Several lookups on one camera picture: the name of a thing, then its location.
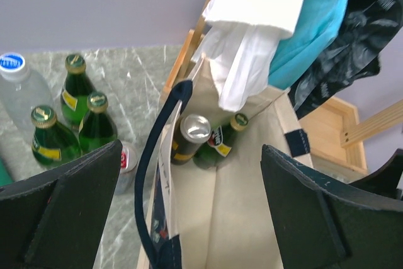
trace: green glass bottle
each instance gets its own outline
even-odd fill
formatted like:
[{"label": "green glass bottle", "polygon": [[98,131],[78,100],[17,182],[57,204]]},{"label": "green glass bottle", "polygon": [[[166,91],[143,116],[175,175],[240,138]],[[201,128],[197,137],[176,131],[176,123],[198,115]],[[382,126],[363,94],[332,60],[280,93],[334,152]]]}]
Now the green glass bottle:
[{"label": "green glass bottle", "polygon": [[81,156],[76,136],[57,121],[53,108],[39,105],[31,112],[35,126],[32,153],[35,159],[48,169],[73,161]]},{"label": "green glass bottle", "polygon": [[87,97],[95,89],[86,75],[86,62],[81,55],[68,55],[65,68],[67,77],[60,95],[62,113],[71,129],[78,131],[80,122],[88,111]]},{"label": "green glass bottle", "polygon": [[247,124],[247,117],[243,113],[237,113],[228,124],[214,129],[209,140],[193,157],[195,164],[203,169],[219,165],[228,156],[238,133],[242,132]]},{"label": "green glass bottle", "polygon": [[115,123],[106,112],[108,98],[104,93],[95,91],[88,96],[88,112],[79,128],[79,141],[83,153],[93,151],[118,137]]}]

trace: dark blue handle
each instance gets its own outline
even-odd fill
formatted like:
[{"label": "dark blue handle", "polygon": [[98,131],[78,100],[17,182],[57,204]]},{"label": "dark blue handle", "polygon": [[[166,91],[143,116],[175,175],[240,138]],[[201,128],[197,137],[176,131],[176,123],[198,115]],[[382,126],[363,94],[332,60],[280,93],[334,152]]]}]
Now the dark blue handle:
[{"label": "dark blue handle", "polygon": [[164,128],[166,122],[169,119],[169,116],[172,114],[175,109],[176,104],[179,101],[182,101],[181,112],[185,109],[186,105],[189,102],[193,91],[193,83],[190,80],[185,80],[177,85],[171,90],[162,110],[158,114],[156,122],[151,129],[150,135],[145,143],[145,147],[143,153],[140,158],[139,167],[137,168],[136,177],[134,181],[134,214],[137,224],[137,230],[139,231],[139,236],[141,242],[143,244],[143,248],[145,253],[147,254],[150,265],[153,268],[157,268],[157,251],[152,244],[149,232],[147,230],[147,225],[144,219],[144,211],[143,211],[143,189],[144,189],[144,180],[145,173],[147,172],[147,167],[150,162],[150,158],[154,148],[156,147],[159,135],[162,133],[162,129]]}]

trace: light blue bag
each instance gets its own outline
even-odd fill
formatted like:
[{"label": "light blue bag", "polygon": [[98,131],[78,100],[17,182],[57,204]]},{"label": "light blue bag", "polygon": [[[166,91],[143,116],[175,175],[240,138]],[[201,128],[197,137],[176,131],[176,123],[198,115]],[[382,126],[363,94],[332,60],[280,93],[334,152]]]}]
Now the light blue bag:
[{"label": "light blue bag", "polygon": [[290,87],[337,37],[347,0],[304,0],[293,37],[282,40],[270,64],[269,84]]}]

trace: black can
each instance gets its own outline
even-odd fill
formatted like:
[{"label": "black can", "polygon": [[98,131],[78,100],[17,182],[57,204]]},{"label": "black can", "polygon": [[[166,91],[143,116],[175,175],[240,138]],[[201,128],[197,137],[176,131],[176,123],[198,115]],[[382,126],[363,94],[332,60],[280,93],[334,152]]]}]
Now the black can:
[{"label": "black can", "polygon": [[171,163],[187,163],[203,143],[210,138],[210,122],[201,115],[191,114],[182,119],[176,128],[171,149]]}]

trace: gray wall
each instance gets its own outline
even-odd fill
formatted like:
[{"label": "gray wall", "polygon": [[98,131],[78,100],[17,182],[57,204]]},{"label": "gray wall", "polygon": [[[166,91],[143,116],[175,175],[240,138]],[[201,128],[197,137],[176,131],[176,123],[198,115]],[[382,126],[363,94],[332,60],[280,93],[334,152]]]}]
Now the gray wall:
[{"label": "gray wall", "polygon": [[[358,107],[361,121],[403,99],[402,30],[381,52],[380,61],[382,68],[379,75],[357,80],[338,94],[340,98]],[[374,171],[397,148],[403,148],[402,125],[364,141],[364,145],[368,168]]]},{"label": "gray wall", "polygon": [[0,52],[182,43],[205,0],[0,0]]}]

